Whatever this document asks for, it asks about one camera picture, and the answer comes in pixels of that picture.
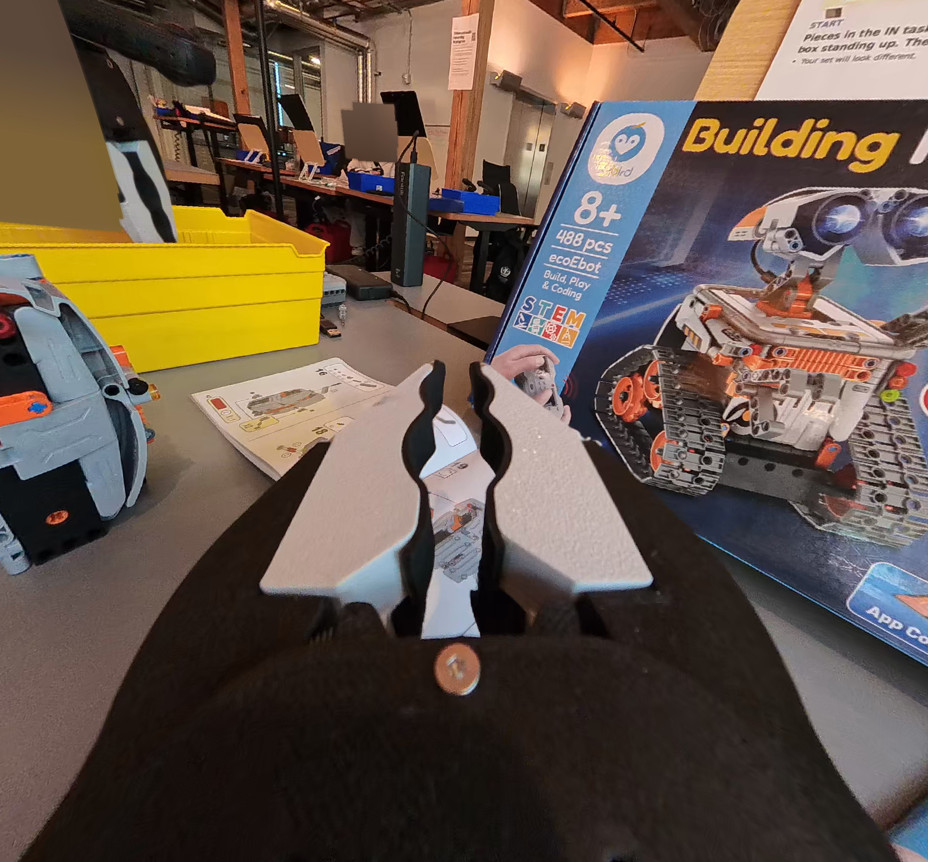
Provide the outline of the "black light stand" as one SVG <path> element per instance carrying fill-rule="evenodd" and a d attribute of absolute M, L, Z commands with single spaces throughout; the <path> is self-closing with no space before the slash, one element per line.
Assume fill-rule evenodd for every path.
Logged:
<path fill-rule="evenodd" d="M 267 126 L 267 144 L 269 161 L 272 172 L 273 191 L 275 200 L 275 217 L 283 222 L 285 220 L 283 206 L 283 191 L 280 175 L 280 166 L 277 157 L 277 117 L 276 95 L 272 84 L 270 61 L 268 58 L 267 30 L 264 19 L 264 0 L 252 0 L 254 17 L 257 26 L 258 53 L 261 68 L 261 87 L 263 95 L 264 114 Z"/>

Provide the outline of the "dark teal column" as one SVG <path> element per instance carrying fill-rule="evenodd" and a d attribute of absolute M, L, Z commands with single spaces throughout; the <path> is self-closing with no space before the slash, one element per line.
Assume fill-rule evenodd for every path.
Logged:
<path fill-rule="evenodd" d="M 421 286 L 424 276 L 431 170 L 417 162 L 398 162 L 394 170 L 391 225 L 391 284 Z"/>

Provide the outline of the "grey desk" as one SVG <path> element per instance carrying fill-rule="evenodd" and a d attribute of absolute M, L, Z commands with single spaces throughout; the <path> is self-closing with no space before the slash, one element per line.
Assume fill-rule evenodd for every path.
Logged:
<path fill-rule="evenodd" d="M 71 785 L 141 642 L 203 552 L 272 484 L 194 392 L 342 358 L 397 384 L 446 364 L 445 402 L 476 431 L 469 367 L 483 351 L 391 302 L 350 301 L 341 339 L 152 373 L 160 400 L 145 488 L 97 541 L 1 579 L 1 858 L 17 860 Z M 926 668 L 717 550 L 776 643 L 819 740 L 889 826 L 926 794 Z"/>

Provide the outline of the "black backpack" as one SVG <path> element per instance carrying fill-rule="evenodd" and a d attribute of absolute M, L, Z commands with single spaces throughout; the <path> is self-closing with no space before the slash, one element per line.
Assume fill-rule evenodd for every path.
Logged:
<path fill-rule="evenodd" d="M 524 229 L 498 231 L 490 234 L 486 261 L 489 275 L 482 294 L 497 302 L 507 302 L 519 277 L 528 244 Z"/>

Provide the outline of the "open white instruction booklet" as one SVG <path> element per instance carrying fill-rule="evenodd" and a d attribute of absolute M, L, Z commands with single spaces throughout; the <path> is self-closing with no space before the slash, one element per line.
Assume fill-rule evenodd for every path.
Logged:
<path fill-rule="evenodd" d="M 245 458 L 278 480 L 393 389 L 335 358 L 192 399 Z M 421 474 L 435 537 L 422 637 L 478 637 L 470 594 L 477 588 L 491 471 L 463 419 L 446 405 L 435 415 L 434 433 L 435 454 Z"/>

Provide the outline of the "blue robot kit box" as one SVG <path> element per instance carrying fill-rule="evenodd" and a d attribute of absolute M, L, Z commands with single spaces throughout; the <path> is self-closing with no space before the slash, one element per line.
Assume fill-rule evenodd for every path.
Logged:
<path fill-rule="evenodd" d="M 926 664 L 926 101 L 593 105 L 487 361 Z"/>

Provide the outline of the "red bag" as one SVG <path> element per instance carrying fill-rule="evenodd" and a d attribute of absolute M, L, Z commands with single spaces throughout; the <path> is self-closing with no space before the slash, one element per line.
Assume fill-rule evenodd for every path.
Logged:
<path fill-rule="evenodd" d="M 302 230 L 327 243 L 326 262 L 328 265 L 346 264 L 354 259 L 352 228 L 347 220 L 310 223 L 303 226 Z"/>

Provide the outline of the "black power adapter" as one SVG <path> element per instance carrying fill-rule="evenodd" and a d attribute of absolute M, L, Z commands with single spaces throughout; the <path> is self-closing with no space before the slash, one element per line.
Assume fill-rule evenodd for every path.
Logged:
<path fill-rule="evenodd" d="M 383 301 L 395 295 L 388 280 L 371 274 L 357 265 L 327 265 L 326 269 L 331 276 L 344 281 L 346 295 L 356 301 Z"/>

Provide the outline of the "wooden table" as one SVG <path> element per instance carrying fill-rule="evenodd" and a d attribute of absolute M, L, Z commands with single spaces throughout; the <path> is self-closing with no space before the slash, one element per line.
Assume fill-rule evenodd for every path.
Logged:
<path fill-rule="evenodd" d="M 246 162 L 244 160 L 216 158 L 215 167 L 216 171 L 222 175 L 232 175 L 233 172 L 243 172 L 255 183 L 273 183 L 270 169 L 256 163 Z M 294 200 L 308 201 L 310 197 L 345 199 L 347 201 L 360 202 L 379 208 L 390 208 L 393 204 L 393 195 L 391 193 L 370 193 L 339 185 L 327 185 L 319 181 L 304 182 L 290 174 L 283 175 L 280 179 L 280 184 L 282 186 L 282 194 Z M 470 213 L 458 209 L 456 206 L 459 204 L 460 202 L 454 199 L 445 197 L 432 198 L 429 199 L 428 202 L 428 213 L 430 216 L 436 216 L 442 220 L 464 223 L 476 230 L 481 230 L 484 226 L 488 226 L 492 230 L 494 228 L 500 228 L 502 230 L 511 228 L 533 230 L 538 227 L 538 221 L 530 217 L 511 215 L 503 212 L 497 212 L 493 215 Z"/>

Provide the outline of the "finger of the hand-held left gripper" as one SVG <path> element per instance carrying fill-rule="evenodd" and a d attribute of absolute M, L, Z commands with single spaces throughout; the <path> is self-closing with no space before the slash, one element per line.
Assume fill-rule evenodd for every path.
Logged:
<path fill-rule="evenodd" d="M 178 240 L 168 186 L 150 144 L 133 142 L 133 221 L 139 242 L 175 243 Z"/>
<path fill-rule="evenodd" d="M 155 227 L 149 206 L 143 200 L 136 185 L 131 158 L 119 145 L 106 141 L 110 164 L 118 188 L 120 226 L 134 242 L 155 243 L 158 230 Z"/>

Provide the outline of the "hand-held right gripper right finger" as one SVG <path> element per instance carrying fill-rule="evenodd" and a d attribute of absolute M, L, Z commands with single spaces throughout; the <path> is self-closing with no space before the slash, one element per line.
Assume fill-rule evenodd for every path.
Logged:
<path fill-rule="evenodd" d="M 545 606 L 646 589 L 653 574 L 597 471 L 589 445 L 492 366 L 470 366 L 485 490 L 471 610 L 481 636 L 521 634 Z"/>

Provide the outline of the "hanging paper sign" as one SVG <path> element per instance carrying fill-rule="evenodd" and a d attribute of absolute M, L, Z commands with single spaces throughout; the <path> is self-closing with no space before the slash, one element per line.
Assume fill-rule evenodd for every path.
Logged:
<path fill-rule="evenodd" d="M 447 88 L 470 91 L 473 87 L 478 51 L 479 16 L 452 21 Z"/>

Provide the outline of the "yellow storage bin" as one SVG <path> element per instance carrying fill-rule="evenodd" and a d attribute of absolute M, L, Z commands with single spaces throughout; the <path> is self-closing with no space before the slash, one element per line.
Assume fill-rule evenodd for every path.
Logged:
<path fill-rule="evenodd" d="M 176 243 L 2 224 L 2 253 L 29 253 L 137 372 L 319 341 L 324 240 L 266 215 L 174 207 Z"/>

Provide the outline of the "printed sheet on cardboard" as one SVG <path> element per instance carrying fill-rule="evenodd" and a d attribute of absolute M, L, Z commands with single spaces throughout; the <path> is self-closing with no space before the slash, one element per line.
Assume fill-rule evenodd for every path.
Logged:
<path fill-rule="evenodd" d="M 913 101 L 927 0 L 740 0 L 698 101 Z"/>

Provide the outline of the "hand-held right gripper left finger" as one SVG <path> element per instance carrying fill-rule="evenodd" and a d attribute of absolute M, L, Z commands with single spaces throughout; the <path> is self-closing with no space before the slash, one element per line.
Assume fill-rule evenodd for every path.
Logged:
<path fill-rule="evenodd" d="M 358 602 L 419 636 L 435 566 L 421 474 L 435 454 L 446 367 L 420 367 L 325 448 L 260 589 Z"/>

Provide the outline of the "grey toy robot assembly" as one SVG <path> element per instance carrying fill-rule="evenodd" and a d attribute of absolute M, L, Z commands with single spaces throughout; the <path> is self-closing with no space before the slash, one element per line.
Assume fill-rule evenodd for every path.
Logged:
<path fill-rule="evenodd" d="M 33 255 L 2 256 L 1 296 L 1 562 L 18 575 L 133 507 L 152 395 Z"/>

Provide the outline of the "blue cover booklet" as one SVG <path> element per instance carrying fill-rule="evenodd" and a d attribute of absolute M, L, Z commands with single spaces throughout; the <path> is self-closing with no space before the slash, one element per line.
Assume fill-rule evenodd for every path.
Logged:
<path fill-rule="evenodd" d="M 927 861 L 927 807 L 916 808 L 887 833 L 899 861 Z"/>

